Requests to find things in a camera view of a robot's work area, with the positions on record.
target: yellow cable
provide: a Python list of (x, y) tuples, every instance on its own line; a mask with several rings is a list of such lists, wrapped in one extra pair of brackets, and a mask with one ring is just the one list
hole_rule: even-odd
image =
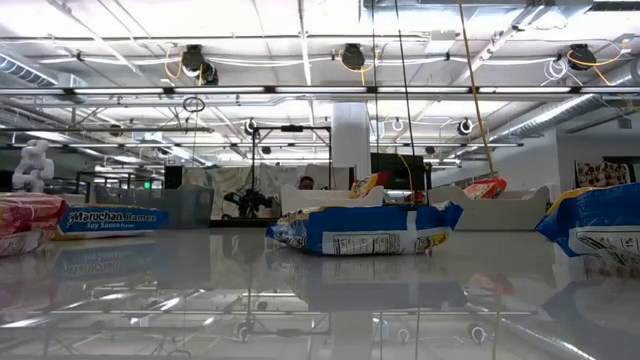
[(609, 86), (613, 86), (613, 85), (609, 82), (609, 80), (607, 80), (607, 78), (606, 78), (606, 77), (604, 77), (604, 75), (600, 72), (600, 70), (598, 70), (598, 67), (597, 67), (597, 66), (594, 66), (594, 67), (593, 67), (593, 70), (595, 70), (595, 71), (598, 73), (598, 75), (600, 76), (600, 79), (602, 79), (602, 81), (604, 81), (604, 83), (605, 83), (605, 84), (607, 84), (607, 85), (609, 85)]
[(624, 50), (625, 44), (626, 44), (626, 41), (622, 43), (622, 48), (620, 49), (620, 54), (618, 54), (618, 56), (614, 57), (613, 59), (609, 59), (607, 61), (603, 61), (601, 63), (588, 63), (588, 62), (583, 62), (583, 61), (576, 60), (576, 59), (571, 57), (571, 54), (573, 54), (573, 50), (571, 50), (571, 51), (569, 51), (567, 53), (567, 59), (573, 61), (576, 64), (583, 65), (583, 66), (603, 66), (603, 65), (611, 64), (612, 62), (617, 61), (618, 59), (620, 59), (622, 54), (624, 54), (623, 50)]
[[(167, 56), (166, 56), (167, 60), (169, 59), (170, 53), (171, 53), (171, 49), (167, 51)], [(169, 71), (169, 62), (164, 63), (164, 71), (167, 73), (167, 76), (169, 76), (172, 79), (177, 79), (178, 77), (180, 77), (180, 74), (182, 73), (182, 54), (183, 53), (180, 53), (180, 64), (178, 65), (178, 74), (173, 75), (171, 71)]]
[(400, 160), (402, 160), (402, 163), (407, 168), (407, 172), (409, 173), (409, 190), (411, 190), (411, 205), (414, 205), (416, 202), (416, 198), (415, 198), (416, 194), (413, 192), (413, 176), (411, 176), (411, 168), (409, 168), (409, 165), (404, 160), (402, 155), (398, 154), (398, 157), (400, 157)]
[(473, 64), (471, 62), (471, 50), (469, 48), (469, 39), (467, 38), (467, 26), (464, 21), (464, 12), (462, 11), (462, 0), (458, 0), (458, 10), (460, 12), (460, 22), (462, 22), (462, 35), (464, 36), (464, 47), (467, 53), (467, 66), (469, 67), (469, 77), (471, 78), (471, 89), (473, 92), (473, 102), (476, 107), (476, 116), (478, 117), (478, 125), (480, 126), (480, 135), (482, 136), (482, 144), (484, 145), (484, 153), (489, 163), (489, 173), (491, 179), (496, 178), (496, 171), (493, 167), (493, 159), (491, 158), (491, 150), (489, 149), (489, 142), (487, 141), (487, 133), (484, 131), (484, 122), (480, 114), (480, 104), (478, 103), (478, 90), (476, 88), (476, 78), (473, 74)]

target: glossy white floor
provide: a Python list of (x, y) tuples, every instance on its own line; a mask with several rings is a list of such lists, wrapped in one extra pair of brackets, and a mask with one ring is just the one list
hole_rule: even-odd
[(637, 274), (534, 233), (434, 256), (318, 257), (263, 230), (0, 259), (0, 359), (638, 359)]

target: fluorescent light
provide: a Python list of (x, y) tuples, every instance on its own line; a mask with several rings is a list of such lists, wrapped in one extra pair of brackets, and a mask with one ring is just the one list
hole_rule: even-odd
[(600, 86), (600, 87), (583, 87), (581, 93), (615, 93), (628, 94), (640, 93), (640, 87), (629, 86)]
[(28, 131), (27, 134), (35, 137), (39, 137), (41, 139), (47, 139), (51, 141), (57, 142), (67, 142), (71, 140), (68, 136), (64, 136), (58, 133), (47, 132), (47, 131)]
[(528, 94), (528, 93), (567, 93), (571, 91), (571, 88), (568, 86), (550, 86), (550, 87), (542, 87), (542, 86), (532, 86), (532, 87), (481, 87), (479, 92), (483, 94), (505, 94), (505, 93), (513, 93), (513, 94)]
[(169, 79), (160, 79), (160, 81), (161, 81), (161, 82), (166, 82), (166, 83), (168, 83), (169, 85), (171, 85), (171, 86), (173, 86), (173, 87), (176, 87), (176, 84), (175, 84), (173, 81), (169, 80)]
[(188, 87), (175, 88), (176, 94), (238, 94), (238, 93), (263, 93), (262, 86), (249, 87)]
[(418, 86), (418, 87), (407, 87), (407, 88), (404, 88), (401, 86), (395, 86), (395, 87), (384, 86), (384, 87), (378, 88), (378, 92), (403, 93), (405, 92), (405, 89), (409, 93), (430, 93), (430, 94), (468, 93), (469, 92), (469, 88), (466, 86), (429, 86), (429, 87)]
[(140, 160), (140, 159), (135, 158), (133, 156), (123, 156), (123, 155), (114, 156), (113, 159), (116, 160), (116, 161), (125, 162), (125, 163), (131, 163), (131, 164), (145, 162), (144, 160)]
[(457, 159), (424, 159), (425, 163), (455, 163), (459, 164), (460, 160)]
[(100, 154), (99, 152), (93, 151), (91, 149), (78, 149), (78, 151), (95, 157), (104, 157), (104, 154)]
[(123, 144), (123, 145), (124, 145), (124, 147), (133, 147), (133, 148), (138, 148), (138, 147), (152, 147), (152, 148), (155, 148), (155, 147), (167, 146), (165, 144), (140, 144), (140, 143)]
[(118, 144), (69, 144), (69, 147), (76, 148), (113, 148), (118, 147)]
[(169, 310), (172, 307), (176, 306), (180, 302), (180, 298), (173, 298), (171, 300), (163, 302), (160, 307), (161, 311)]
[(0, 95), (31, 95), (37, 92), (38, 95), (64, 95), (62, 89), (0, 89)]
[(461, 168), (461, 165), (433, 165), (432, 168), (434, 169), (459, 169)]
[(277, 93), (364, 93), (367, 88), (364, 86), (300, 86), (300, 87), (277, 87)]
[(74, 89), (78, 95), (118, 95), (118, 94), (132, 94), (132, 95), (153, 95), (163, 94), (162, 88), (81, 88)]

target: maruchan ramen package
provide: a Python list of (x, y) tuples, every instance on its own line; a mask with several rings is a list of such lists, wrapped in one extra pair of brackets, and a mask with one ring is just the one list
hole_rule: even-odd
[(162, 229), (166, 212), (133, 206), (71, 205), (60, 219), (56, 240), (135, 236)]
[(65, 210), (57, 196), (0, 193), (0, 257), (32, 251), (53, 238)]
[(569, 256), (592, 255), (619, 266), (640, 266), (640, 184), (564, 193), (536, 231)]
[(267, 238), (325, 255), (421, 254), (447, 241), (461, 214), (450, 202), (305, 209), (270, 225)]

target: red snack bag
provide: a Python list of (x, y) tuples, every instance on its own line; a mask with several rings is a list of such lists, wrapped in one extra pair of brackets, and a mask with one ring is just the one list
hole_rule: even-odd
[(0, 193), (0, 239), (37, 227), (49, 238), (64, 215), (66, 202), (41, 193)]
[(464, 193), (473, 200), (496, 199), (507, 188), (504, 179), (478, 180), (464, 189)]

